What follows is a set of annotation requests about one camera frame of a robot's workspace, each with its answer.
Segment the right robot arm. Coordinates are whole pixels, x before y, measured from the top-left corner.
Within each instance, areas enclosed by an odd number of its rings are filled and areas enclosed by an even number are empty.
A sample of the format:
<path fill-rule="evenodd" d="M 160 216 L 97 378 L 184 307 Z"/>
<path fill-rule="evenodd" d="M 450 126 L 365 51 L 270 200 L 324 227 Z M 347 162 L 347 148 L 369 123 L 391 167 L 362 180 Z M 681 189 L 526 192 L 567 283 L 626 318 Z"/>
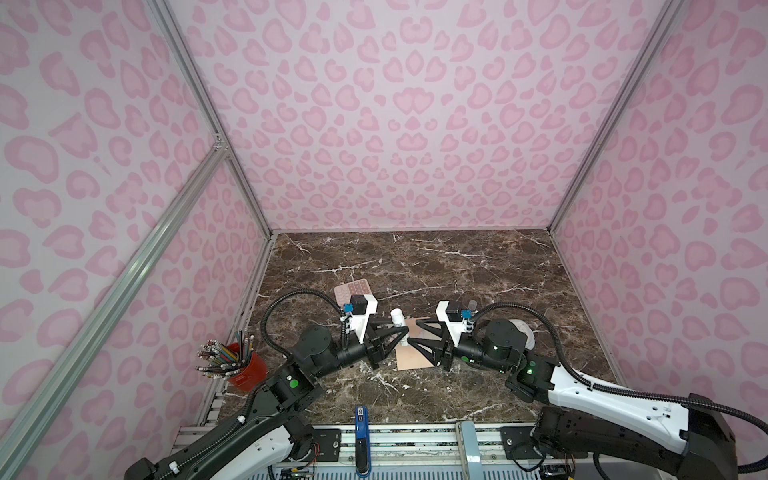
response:
<path fill-rule="evenodd" d="M 518 310 L 536 318 L 549 333 L 555 355 L 527 345 L 528 337 L 508 320 L 482 325 L 496 310 Z M 477 311 L 442 301 L 433 320 L 417 326 L 429 338 L 409 344 L 432 365 L 450 369 L 456 360 L 506 375 L 506 387 L 542 410 L 528 445 L 540 456 L 588 453 L 652 467 L 677 479 L 736 479 L 766 470 L 766 459 L 740 464 L 733 417 L 761 431 L 765 421 L 707 397 L 642 392 L 604 383 L 568 361 L 554 324 L 539 311 L 514 302 L 497 302 Z"/>

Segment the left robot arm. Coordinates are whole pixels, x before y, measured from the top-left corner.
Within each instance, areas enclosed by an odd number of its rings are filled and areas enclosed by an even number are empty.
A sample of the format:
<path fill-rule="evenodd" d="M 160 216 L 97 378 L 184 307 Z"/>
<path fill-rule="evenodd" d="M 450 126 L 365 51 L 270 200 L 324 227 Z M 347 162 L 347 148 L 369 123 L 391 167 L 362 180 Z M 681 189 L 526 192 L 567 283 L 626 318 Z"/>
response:
<path fill-rule="evenodd" d="M 131 465 L 127 479 L 245 479 L 284 460 L 305 462 L 316 452 L 305 410 L 324 389 L 321 378 L 359 361 L 377 368 L 408 335 L 404 323 L 376 319 L 372 295 L 334 307 L 340 335 L 311 325 L 295 345 L 279 351 L 284 363 L 249 392 L 243 406 L 176 453 Z"/>

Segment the white glue stick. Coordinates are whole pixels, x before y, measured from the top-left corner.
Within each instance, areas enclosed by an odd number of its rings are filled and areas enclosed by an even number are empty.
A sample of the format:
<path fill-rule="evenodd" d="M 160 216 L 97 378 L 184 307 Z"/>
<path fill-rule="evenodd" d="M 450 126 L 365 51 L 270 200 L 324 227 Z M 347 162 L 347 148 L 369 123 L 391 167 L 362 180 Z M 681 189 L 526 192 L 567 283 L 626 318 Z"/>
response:
<path fill-rule="evenodd" d="M 403 347 L 407 346 L 408 345 L 407 340 L 409 338 L 409 327 L 407 325 L 407 321 L 403 311 L 400 308 L 395 308 L 390 312 L 390 316 L 394 326 L 405 328 L 405 335 L 399 341 L 399 344 Z"/>

